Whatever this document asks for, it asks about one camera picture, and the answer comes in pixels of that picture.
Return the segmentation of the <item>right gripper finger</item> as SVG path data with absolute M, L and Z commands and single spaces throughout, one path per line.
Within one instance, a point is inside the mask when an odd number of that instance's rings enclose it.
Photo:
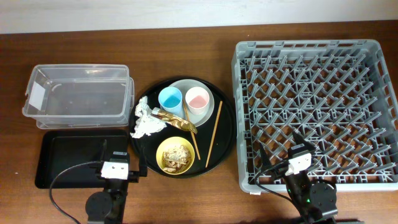
M 294 131 L 292 133 L 293 137 L 294 137 L 294 141 L 296 143 L 296 146 L 302 145 L 306 150 L 308 151 L 314 151 L 314 145 L 306 140 L 304 140 L 304 138 L 299 135 L 298 132 Z
M 261 163 L 262 163 L 261 170 L 263 172 L 267 172 L 272 169 L 272 164 L 270 162 L 270 159 L 266 153 L 264 146 L 262 144 L 260 144 L 259 147 L 260 147 L 259 150 L 260 150 Z

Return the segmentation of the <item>food scraps and rice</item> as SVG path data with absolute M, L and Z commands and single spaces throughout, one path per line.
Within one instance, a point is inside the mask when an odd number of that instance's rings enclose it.
M 190 151 L 184 145 L 169 148 L 162 154 L 163 170 L 170 173 L 184 171 L 192 161 Z

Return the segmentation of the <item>gold foil wrapper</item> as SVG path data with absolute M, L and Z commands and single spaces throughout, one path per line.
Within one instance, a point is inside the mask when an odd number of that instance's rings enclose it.
M 168 111 L 162 110 L 160 108 L 154 108 L 151 112 L 151 115 L 182 131 L 193 131 L 195 134 L 197 133 L 197 128 L 193 123 Z

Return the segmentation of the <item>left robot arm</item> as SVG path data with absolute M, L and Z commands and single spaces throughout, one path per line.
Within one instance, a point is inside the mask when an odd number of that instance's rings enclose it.
M 129 169 L 130 155 L 124 151 L 108 149 L 102 142 L 101 157 L 96 168 L 97 178 L 104 180 L 104 189 L 92 194 L 86 201 L 85 211 L 88 223 L 122 223 L 128 186 L 138 183 L 148 173 L 145 155 L 139 156 L 139 170 Z

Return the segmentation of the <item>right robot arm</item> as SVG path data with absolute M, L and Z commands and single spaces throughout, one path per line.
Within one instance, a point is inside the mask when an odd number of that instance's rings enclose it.
M 300 223 L 335 223 L 336 184 L 328 180 L 310 180 L 307 169 L 312 165 L 315 146 L 296 132 L 292 133 L 295 145 L 288 149 L 288 158 L 272 165 L 261 146 L 261 170 L 254 183 L 262 190 L 288 200 L 299 212 Z M 260 176 L 267 174 L 273 179 L 283 179 L 288 197 L 260 184 Z

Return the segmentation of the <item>white napkin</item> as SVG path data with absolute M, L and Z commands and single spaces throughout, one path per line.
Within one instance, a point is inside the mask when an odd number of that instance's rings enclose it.
M 164 121 L 153 117 L 151 113 L 152 110 L 147 104 L 147 97 L 143 96 L 136 105 L 134 112 L 138 119 L 135 122 L 134 129 L 130 131 L 132 138 L 139 139 L 144 135 L 150 136 L 151 134 L 158 133 L 167 127 Z

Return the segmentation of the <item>pink plastic cup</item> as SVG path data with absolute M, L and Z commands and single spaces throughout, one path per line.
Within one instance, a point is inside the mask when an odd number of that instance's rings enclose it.
M 185 101 L 190 112 L 199 115 L 205 112 L 210 101 L 210 96 L 204 88 L 196 86 L 187 91 Z

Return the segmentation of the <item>yellow bowl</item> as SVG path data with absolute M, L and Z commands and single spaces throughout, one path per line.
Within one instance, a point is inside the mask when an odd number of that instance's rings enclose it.
M 162 154 L 164 151 L 166 151 L 169 148 L 173 148 L 174 146 L 180 146 L 180 145 L 184 145 L 185 147 L 187 147 L 190 151 L 190 154 L 192 156 L 192 161 L 191 163 L 187 166 L 187 168 L 180 172 L 180 173 L 170 173 L 170 172 L 166 172 L 163 170 L 164 168 L 164 162 L 162 161 Z M 163 171 L 166 174 L 169 175 L 181 175 L 183 173 L 185 173 L 186 171 L 188 171 L 191 166 L 193 165 L 193 162 L 195 160 L 195 150 L 192 146 L 192 144 L 186 140 L 185 138 L 181 138 L 181 137 L 171 137 L 171 138 L 167 138 L 166 140 L 164 140 L 157 148 L 157 152 L 156 152 L 156 162 L 157 165 L 159 166 L 159 168 L 161 169 L 161 171 Z

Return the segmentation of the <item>wooden chopstick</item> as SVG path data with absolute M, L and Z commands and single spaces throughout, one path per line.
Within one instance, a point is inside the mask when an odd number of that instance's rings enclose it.
M 182 105 L 183 105 L 183 110 L 184 110 L 186 119 L 187 119 L 187 121 L 189 121 L 188 110 L 187 110 L 187 106 L 186 106 L 186 103 L 185 103 L 184 100 L 182 102 Z M 200 156 L 200 153 L 199 153 L 199 150 L 198 150 L 198 145 L 197 145 L 197 142 L 196 142 L 195 133 L 193 131 L 190 131 L 190 134 L 191 134 L 191 137 L 192 137 L 192 140 L 193 140 L 193 143 L 194 143 L 194 147 L 195 147 L 195 151 L 196 151 L 198 160 L 200 161 L 201 160 L 201 156 Z
M 219 119 L 220 119 L 222 105 L 223 105 L 223 101 L 220 101 L 219 107 L 218 107 L 218 111 L 217 111 L 217 115 L 216 115 L 214 128 L 213 128 L 213 133 L 212 133 L 212 137 L 211 137 L 210 147 L 209 147 L 209 150 L 208 150 L 208 156 L 206 158 L 205 168 L 208 167 L 208 164 L 209 164 L 209 161 L 210 161 L 210 157 L 211 157 L 211 153 L 212 153 L 212 150 L 213 150 L 213 145 L 214 145 L 214 141 L 215 141 L 215 135 L 216 135 L 217 127 L 218 127 L 218 122 L 219 122 Z

